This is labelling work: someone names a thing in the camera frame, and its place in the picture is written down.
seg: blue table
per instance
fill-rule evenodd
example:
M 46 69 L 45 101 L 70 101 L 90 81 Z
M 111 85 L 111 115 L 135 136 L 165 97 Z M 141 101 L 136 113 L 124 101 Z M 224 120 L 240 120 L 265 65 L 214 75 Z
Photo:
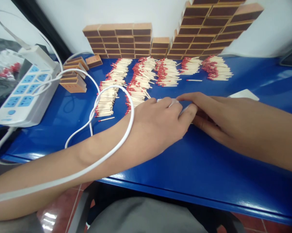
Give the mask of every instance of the blue table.
M 207 80 L 204 71 L 178 87 L 154 86 L 149 94 L 155 98 L 175 98 L 186 92 L 229 96 L 243 89 L 251 90 L 260 101 L 292 113 L 292 68 L 278 66 L 277 59 L 226 58 L 234 76 L 228 81 Z M 104 60 L 91 69 L 97 82 L 105 79 L 115 60 Z M 132 78 L 132 67 L 126 78 Z M 1 157 L 13 162 L 28 162 L 64 148 L 67 138 L 88 121 L 96 89 L 86 79 L 85 94 L 70 94 L 58 87 L 41 123 L 24 128 Z M 101 132 L 118 122 L 126 112 L 124 93 L 114 105 L 115 119 L 97 122 L 94 132 Z M 90 136 L 88 128 L 78 133 L 71 144 Z M 292 225 L 292 173 L 278 167 L 241 156 L 218 144 L 195 126 L 189 127 L 182 140 L 158 157 L 137 167 L 101 180 L 147 193 L 175 198 L 218 209 Z

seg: white power strip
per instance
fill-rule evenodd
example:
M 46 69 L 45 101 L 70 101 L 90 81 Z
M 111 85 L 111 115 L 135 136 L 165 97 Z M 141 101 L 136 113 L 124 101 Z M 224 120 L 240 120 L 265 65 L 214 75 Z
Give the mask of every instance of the white power strip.
M 51 86 L 40 95 L 32 96 L 32 92 L 36 87 L 41 85 L 41 82 L 55 78 L 59 71 L 60 67 L 58 62 L 56 62 L 54 70 L 41 71 L 35 65 L 32 65 L 1 106 L 0 125 L 10 127 L 31 127 L 38 125 L 60 80 L 51 82 Z

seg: floor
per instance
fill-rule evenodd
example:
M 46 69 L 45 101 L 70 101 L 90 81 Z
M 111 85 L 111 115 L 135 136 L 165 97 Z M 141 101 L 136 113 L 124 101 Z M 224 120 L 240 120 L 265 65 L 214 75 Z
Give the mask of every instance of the floor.
M 45 233 L 67 233 L 83 190 L 90 184 L 85 183 L 67 190 L 53 203 L 37 212 Z M 246 233 L 292 233 L 292 227 L 234 213 L 243 223 Z M 226 233 L 224 227 L 218 233 Z

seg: white cable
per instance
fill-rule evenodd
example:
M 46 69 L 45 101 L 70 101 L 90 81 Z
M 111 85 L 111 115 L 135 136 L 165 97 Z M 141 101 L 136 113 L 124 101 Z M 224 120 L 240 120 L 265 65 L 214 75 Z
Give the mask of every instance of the white cable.
M 133 105 L 132 98 L 131 98 L 130 94 L 127 92 L 127 90 L 124 89 L 122 86 L 114 85 L 114 86 L 110 86 L 110 87 L 105 88 L 104 90 L 102 90 L 99 93 L 99 95 L 97 96 L 97 99 L 95 101 L 95 106 L 94 107 L 97 106 L 97 104 L 98 104 L 98 102 L 100 100 L 101 94 L 104 91 L 106 91 L 106 90 L 108 90 L 110 88 L 120 88 L 121 90 L 123 90 L 125 92 L 125 94 L 127 95 L 127 97 L 129 98 L 130 104 Z M 84 174 L 88 173 L 89 171 L 93 170 L 94 168 L 99 166 L 101 163 L 103 163 L 107 158 L 109 158 L 111 155 L 113 155 L 123 145 L 123 143 L 125 142 L 125 140 L 129 136 L 129 133 L 130 133 L 132 125 L 133 125 L 133 120 L 134 120 L 134 108 L 132 108 L 132 110 L 131 110 L 131 116 L 130 116 L 129 125 L 127 127 L 127 130 L 126 130 L 124 136 L 120 140 L 120 142 L 118 142 L 118 144 L 110 152 L 108 152 L 105 156 L 100 158 L 98 161 L 96 161 L 95 163 L 93 163 L 92 165 L 87 167 L 86 169 L 83 169 L 82 171 L 79 171 L 79 172 L 77 172 L 75 174 L 72 174 L 70 176 L 67 176 L 67 177 L 64 177 L 64 178 L 61 178 L 61 179 L 58 179 L 58 180 L 42 183 L 42 184 L 39 184 L 39 185 L 35 185 L 35 186 L 29 187 L 29 188 L 24 188 L 24 189 L 12 191 L 12 192 L 2 193 L 2 194 L 0 194 L 0 202 L 1 201 L 6 201 L 6 200 L 10 200 L 10 199 L 13 199 L 13 198 L 17 198 L 17 197 L 21 197 L 21 196 L 25 196 L 25 195 L 28 195 L 28 194 L 32 194 L 32 193 L 35 193 L 35 192 L 38 192 L 38 191 L 41 191 L 41 190 L 44 190 L 44 189 L 47 189 L 47 188 L 51 188 L 51 187 L 54 187 L 54 186 L 69 182 L 69 181 L 74 180 L 74 179 L 76 179 L 78 177 L 81 177 Z
M 94 117 L 94 114 L 95 114 L 95 109 L 100 101 L 100 98 L 101 98 L 101 95 L 102 93 L 104 93 L 106 90 L 110 89 L 110 88 L 120 88 L 121 90 L 123 90 L 125 92 L 125 94 L 127 95 L 127 97 L 129 98 L 129 101 L 130 101 L 130 104 L 131 106 L 133 106 L 133 100 L 130 96 L 130 94 L 128 93 L 128 91 L 123 88 L 122 86 L 118 86 L 118 85 L 113 85 L 113 86 L 109 86 L 107 88 L 105 88 L 104 90 L 102 90 L 100 92 L 100 89 L 97 85 L 97 83 L 95 82 L 95 80 L 87 73 L 87 72 L 84 72 L 82 70 L 79 70 L 79 69 L 68 69 L 68 70 L 65 70 L 63 71 L 63 65 L 61 63 L 61 60 L 59 58 L 59 55 L 57 54 L 56 50 L 54 49 L 54 47 L 52 46 L 52 44 L 50 43 L 50 41 L 33 25 L 31 24 L 29 21 L 28 23 L 36 30 L 38 31 L 38 33 L 45 39 L 45 41 L 50 45 L 50 47 L 52 48 L 52 50 L 54 51 L 59 63 L 60 63 L 60 68 L 61 68 L 61 72 L 52 80 L 48 80 L 46 82 L 43 82 L 41 84 L 41 86 L 37 87 L 35 90 L 33 90 L 33 96 L 36 96 L 36 95 L 39 95 L 43 92 L 45 92 L 51 85 L 52 82 L 54 82 L 55 80 L 59 80 L 61 77 L 62 77 L 62 74 L 65 73 L 65 72 L 69 72 L 69 71 L 79 71 L 79 72 L 82 72 L 84 73 L 85 75 L 87 75 L 92 81 L 93 83 L 95 84 L 97 90 L 98 90 L 98 96 L 95 100 L 95 103 L 94 103 L 94 107 L 90 113 L 90 117 L 89 117 L 89 121 L 83 126 L 81 127 L 80 129 L 78 129 L 76 132 L 74 132 L 66 141 L 66 144 L 65 144 L 65 148 L 68 147 L 68 143 L 70 141 L 70 139 L 75 135 L 77 134 L 78 132 L 80 132 L 82 129 L 84 129 L 87 125 L 90 125 L 90 129 L 91 129 L 91 135 L 93 135 L 93 131 L 92 131 L 92 124 L 91 124 L 91 121 Z M 0 24 L 4 27 L 5 30 L 7 30 L 9 33 L 11 33 L 11 35 L 14 35 L 10 30 L 8 30 L 1 22 Z M 39 93 L 35 93 L 35 91 L 38 89 L 38 88 L 41 88 L 43 87 L 44 85 L 46 84 L 49 84 L 46 88 L 44 88 L 42 91 L 40 91 Z M 89 171 L 93 170 L 94 168 L 96 168 L 97 166 L 99 166 L 101 163 L 103 163 L 106 159 L 108 159 L 111 155 L 113 155 L 122 145 L 123 143 L 125 142 L 125 140 L 127 139 L 128 135 L 130 134 L 130 131 L 131 131 L 131 128 L 132 128 L 132 125 L 133 125 L 133 120 L 134 120 L 134 108 L 131 109 L 131 116 L 130 116 L 130 121 L 129 121 L 129 125 L 126 129 L 126 132 L 124 134 L 124 136 L 122 137 L 122 139 L 120 140 L 120 142 L 110 151 L 108 152 L 105 156 L 103 156 L 102 158 L 100 158 L 98 161 L 96 161 L 95 163 L 93 163 L 92 165 L 90 165 L 89 167 L 87 167 L 86 169 L 83 169 L 82 171 L 79 171 L 75 174 L 72 174 L 70 176 L 67 176 L 67 177 L 64 177 L 64 178 L 61 178 L 61 179 L 58 179 L 58 180 L 55 180 L 55 181 L 50 181 L 50 182 L 46 182 L 46 183 L 43 183 L 43 184 L 39 184 L 39 185 L 35 185 L 33 187 L 29 187 L 29 188 L 24 188 L 24 189 L 20 189 L 20 190 L 16 190 L 16 191 L 12 191 L 12 192 L 7 192 L 7 193 L 3 193 L 3 194 L 0 194 L 0 202 L 1 201 L 6 201 L 6 200 L 10 200 L 10 199 L 13 199 L 13 198 L 17 198 L 17 197 L 21 197 L 21 196 L 25 196 L 25 195 L 28 195 L 28 194 L 32 194 L 32 193 L 35 193 L 35 192 L 38 192 L 38 191 L 41 191 L 41 190 L 44 190 L 44 189 L 47 189 L 47 188 L 51 188 L 51 187 L 54 187 L 54 186 L 58 186 L 58 185 L 61 185 L 63 183 L 66 183 L 66 182 L 69 182 L 71 180 L 74 180 L 78 177 L 81 177 L 83 176 L 84 174 L 88 173 Z M 2 144 L 9 138 L 9 136 L 12 134 L 13 131 L 15 131 L 16 128 L 15 127 L 10 127 L 8 132 L 5 134 L 5 136 L 0 140 L 0 147 L 2 146 Z
M 11 134 L 17 129 L 17 127 L 10 127 L 3 138 L 0 140 L 0 148 L 7 141 L 7 139 L 11 136 Z M 6 163 L 0 160 L 1 165 L 15 165 L 18 163 Z

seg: electrical outlet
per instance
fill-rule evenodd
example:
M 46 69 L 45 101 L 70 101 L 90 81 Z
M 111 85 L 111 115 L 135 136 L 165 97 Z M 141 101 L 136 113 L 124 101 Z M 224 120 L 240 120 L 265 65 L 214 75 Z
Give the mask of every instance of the electrical outlet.
M 33 65 L 33 67 L 30 69 L 29 73 L 33 73 L 33 72 L 38 72 L 39 69 Z
M 37 77 L 37 79 L 43 82 L 46 80 L 47 76 L 48 76 L 48 74 L 41 74 Z
M 23 94 L 26 90 L 26 88 L 28 87 L 28 85 L 21 85 L 19 86 L 16 91 L 14 92 L 14 94 Z
M 33 92 L 33 90 L 34 90 L 36 87 L 38 87 L 38 86 L 40 86 L 40 84 L 33 84 L 33 85 L 31 85 L 30 88 L 28 89 L 28 91 L 26 92 L 26 94 L 31 94 L 31 93 Z
M 21 102 L 18 105 L 18 107 L 27 107 L 27 106 L 29 106 L 33 99 L 34 99 L 33 96 L 25 96 L 25 97 L 23 97 L 23 99 L 21 100 Z
M 14 107 L 21 97 L 11 97 L 4 107 Z
M 36 75 L 27 75 L 25 76 L 24 80 L 22 81 L 22 83 L 30 83 Z

